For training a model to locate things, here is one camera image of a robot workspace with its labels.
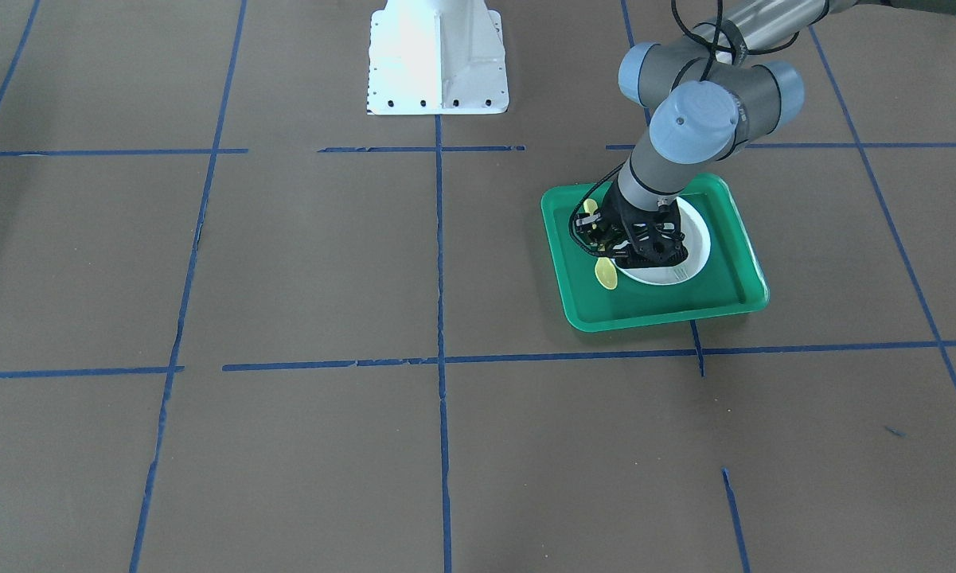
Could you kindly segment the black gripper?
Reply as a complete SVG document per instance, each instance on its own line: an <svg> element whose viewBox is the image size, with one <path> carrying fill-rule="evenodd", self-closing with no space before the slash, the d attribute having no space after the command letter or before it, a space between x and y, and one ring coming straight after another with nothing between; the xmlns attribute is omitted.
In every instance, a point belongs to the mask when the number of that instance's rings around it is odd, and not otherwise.
<svg viewBox="0 0 956 573"><path fill-rule="evenodd" d="M618 268L641 268L642 256L681 254L681 212L677 201L644 210L626 199L613 179L601 210L573 214L573 240L579 249L597 249Z"/></svg>

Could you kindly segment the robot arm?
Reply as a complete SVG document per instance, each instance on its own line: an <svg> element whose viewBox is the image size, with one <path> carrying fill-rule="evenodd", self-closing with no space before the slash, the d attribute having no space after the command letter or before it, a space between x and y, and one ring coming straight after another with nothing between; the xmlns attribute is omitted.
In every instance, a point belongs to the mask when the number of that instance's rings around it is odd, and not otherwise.
<svg viewBox="0 0 956 573"><path fill-rule="evenodd" d="M790 47L798 34L849 1L742 1L668 44L634 45L620 91L651 112L626 162L603 178L607 192L570 214L570 238L624 269L675 266L689 256L677 198L705 166L778 131L802 109L804 81L786 62L748 58Z"/></svg>

